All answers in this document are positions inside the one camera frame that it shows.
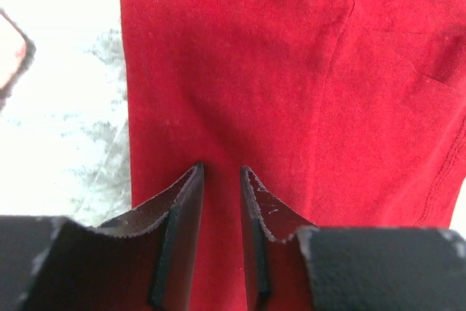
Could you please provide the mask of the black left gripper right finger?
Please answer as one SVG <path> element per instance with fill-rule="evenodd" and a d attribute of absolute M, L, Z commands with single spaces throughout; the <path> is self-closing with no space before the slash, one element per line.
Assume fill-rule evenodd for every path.
<path fill-rule="evenodd" d="M 240 172 L 249 310 L 463 310 L 465 239 L 450 229 L 316 227 Z"/>

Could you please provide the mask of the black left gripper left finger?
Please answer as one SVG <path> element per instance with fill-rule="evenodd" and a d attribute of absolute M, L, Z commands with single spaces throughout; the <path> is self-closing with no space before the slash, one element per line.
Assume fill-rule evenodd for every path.
<path fill-rule="evenodd" d="M 99 227 L 65 216 L 2 216 L 1 308 L 187 310 L 203 192 L 196 164 Z"/>

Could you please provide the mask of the red t shirt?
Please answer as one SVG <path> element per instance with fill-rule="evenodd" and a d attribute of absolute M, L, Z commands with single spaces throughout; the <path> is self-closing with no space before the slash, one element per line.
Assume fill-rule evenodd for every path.
<path fill-rule="evenodd" d="M 121 0 L 133 204 L 205 166 L 191 310 L 244 310 L 243 165 L 319 226 L 442 227 L 465 0 Z"/>

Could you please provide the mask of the folded pink t shirt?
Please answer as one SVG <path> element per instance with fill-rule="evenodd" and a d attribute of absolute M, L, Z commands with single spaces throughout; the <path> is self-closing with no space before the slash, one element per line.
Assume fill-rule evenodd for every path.
<path fill-rule="evenodd" d="M 22 75 L 31 67 L 35 43 L 1 8 L 1 110 Z"/>

